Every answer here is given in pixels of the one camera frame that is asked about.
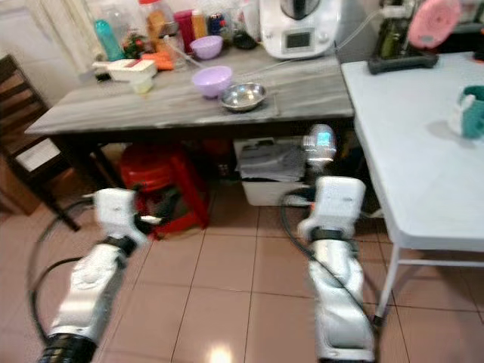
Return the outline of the large purple plastic bowl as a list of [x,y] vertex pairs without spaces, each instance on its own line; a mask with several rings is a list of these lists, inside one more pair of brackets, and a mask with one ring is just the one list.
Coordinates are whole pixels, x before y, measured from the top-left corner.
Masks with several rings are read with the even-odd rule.
[[233,83],[233,70],[228,66],[214,66],[198,70],[191,83],[205,99],[217,99]]

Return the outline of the small purple plastic bowl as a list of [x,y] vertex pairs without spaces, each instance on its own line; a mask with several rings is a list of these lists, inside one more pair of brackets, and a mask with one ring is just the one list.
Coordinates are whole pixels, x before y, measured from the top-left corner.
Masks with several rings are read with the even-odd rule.
[[190,43],[191,51],[200,60],[218,57],[222,51],[224,39],[221,36],[204,36]]

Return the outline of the red plastic stool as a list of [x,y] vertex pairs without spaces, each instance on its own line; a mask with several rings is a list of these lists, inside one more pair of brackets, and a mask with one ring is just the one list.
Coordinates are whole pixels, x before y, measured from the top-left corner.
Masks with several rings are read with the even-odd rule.
[[172,221],[174,233],[208,227],[211,194],[183,146],[134,143],[124,150],[118,167],[125,186],[138,191],[136,201],[153,205],[163,200],[166,191],[176,191],[188,211],[183,216],[163,219]]

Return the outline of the white flat kitchen box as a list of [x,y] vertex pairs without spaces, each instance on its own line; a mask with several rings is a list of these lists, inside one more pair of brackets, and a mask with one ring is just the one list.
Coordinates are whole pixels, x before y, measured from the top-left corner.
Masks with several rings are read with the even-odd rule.
[[92,64],[94,68],[106,70],[107,75],[115,82],[136,82],[143,77],[153,77],[158,73],[154,60],[122,59],[111,62],[98,61]]

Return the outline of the stainless steel bowl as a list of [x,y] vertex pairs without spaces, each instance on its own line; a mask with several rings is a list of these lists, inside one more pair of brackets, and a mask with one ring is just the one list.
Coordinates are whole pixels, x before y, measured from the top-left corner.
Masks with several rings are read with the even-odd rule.
[[239,83],[222,91],[219,98],[225,110],[231,112],[249,112],[255,110],[267,98],[268,90],[255,82]]

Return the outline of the small black dish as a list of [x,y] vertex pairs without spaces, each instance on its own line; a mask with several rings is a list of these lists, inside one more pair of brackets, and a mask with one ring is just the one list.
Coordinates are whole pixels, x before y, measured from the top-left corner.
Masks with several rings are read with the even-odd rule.
[[250,36],[245,30],[235,30],[232,35],[232,45],[242,51],[252,51],[259,46],[259,42]]

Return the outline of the green and red ornament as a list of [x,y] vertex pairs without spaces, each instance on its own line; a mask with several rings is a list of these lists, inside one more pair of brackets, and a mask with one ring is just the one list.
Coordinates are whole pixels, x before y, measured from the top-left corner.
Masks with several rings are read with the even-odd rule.
[[145,53],[152,53],[154,49],[148,38],[145,36],[129,33],[121,41],[121,48],[124,59],[141,59]]

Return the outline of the blue drink can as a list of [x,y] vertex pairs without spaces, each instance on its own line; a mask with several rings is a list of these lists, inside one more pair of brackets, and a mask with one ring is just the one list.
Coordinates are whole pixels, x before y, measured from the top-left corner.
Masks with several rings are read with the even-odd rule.
[[222,28],[225,27],[227,21],[225,21],[224,14],[217,11],[217,13],[208,14],[206,18],[206,28],[209,36],[222,35]]

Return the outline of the red lidded food jar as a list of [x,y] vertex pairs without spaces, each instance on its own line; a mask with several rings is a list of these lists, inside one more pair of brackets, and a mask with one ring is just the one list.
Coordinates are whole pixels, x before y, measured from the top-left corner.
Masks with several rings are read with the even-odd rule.
[[165,48],[163,36],[167,34],[166,25],[174,20],[173,11],[165,0],[138,0],[145,18],[146,38],[151,42],[152,53]]

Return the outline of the orange packet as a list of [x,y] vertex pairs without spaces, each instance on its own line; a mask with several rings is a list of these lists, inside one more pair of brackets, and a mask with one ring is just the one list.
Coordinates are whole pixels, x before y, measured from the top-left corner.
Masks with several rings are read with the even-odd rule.
[[174,58],[169,52],[142,53],[142,61],[153,61],[158,70],[175,70]]

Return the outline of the small pale yellow cup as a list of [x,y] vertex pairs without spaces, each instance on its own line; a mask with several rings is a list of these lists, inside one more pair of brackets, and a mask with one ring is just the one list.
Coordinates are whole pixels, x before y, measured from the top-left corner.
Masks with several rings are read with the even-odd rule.
[[137,95],[146,95],[154,87],[154,76],[142,76],[129,82],[129,86]]

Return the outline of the teal and white cloth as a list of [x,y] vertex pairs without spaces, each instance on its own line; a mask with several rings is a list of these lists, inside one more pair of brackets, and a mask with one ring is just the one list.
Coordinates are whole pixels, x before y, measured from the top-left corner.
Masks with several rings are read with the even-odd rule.
[[484,141],[484,84],[464,87],[446,124],[462,138]]

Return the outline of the shiny steel cup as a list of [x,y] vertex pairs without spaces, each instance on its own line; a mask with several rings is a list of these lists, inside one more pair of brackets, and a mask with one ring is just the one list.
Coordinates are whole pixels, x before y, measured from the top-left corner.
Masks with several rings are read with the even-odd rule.
[[325,167],[334,160],[337,152],[336,139],[329,125],[317,124],[304,136],[302,147],[311,167]]

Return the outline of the pink round appliance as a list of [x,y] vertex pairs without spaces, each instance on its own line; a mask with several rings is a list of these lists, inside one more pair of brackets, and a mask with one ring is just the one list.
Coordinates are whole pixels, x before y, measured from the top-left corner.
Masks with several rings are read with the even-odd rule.
[[418,49],[439,46],[452,33],[461,14],[460,0],[423,0],[409,21],[408,44]]

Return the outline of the white folding table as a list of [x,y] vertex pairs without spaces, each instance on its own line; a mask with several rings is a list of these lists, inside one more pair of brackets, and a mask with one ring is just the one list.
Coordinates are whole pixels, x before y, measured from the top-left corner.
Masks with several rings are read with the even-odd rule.
[[484,64],[463,52],[432,69],[372,75],[359,61],[341,70],[392,241],[376,311],[383,321],[402,250],[484,253],[484,141],[451,123],[464,87],[484,85]]

